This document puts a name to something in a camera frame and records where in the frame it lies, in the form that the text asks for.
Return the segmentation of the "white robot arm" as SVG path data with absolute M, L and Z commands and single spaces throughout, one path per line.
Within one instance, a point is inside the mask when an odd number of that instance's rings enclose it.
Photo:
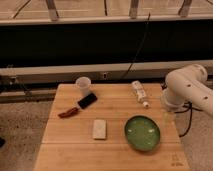
M 175 112 L 185 101 L 189 101 L 213 118 L 213 90 L 205 85 L 207 77 L 206 69 L 199 64 L 169 72 L 165 77 L 166 88 L 161 96 L 165 109 Z

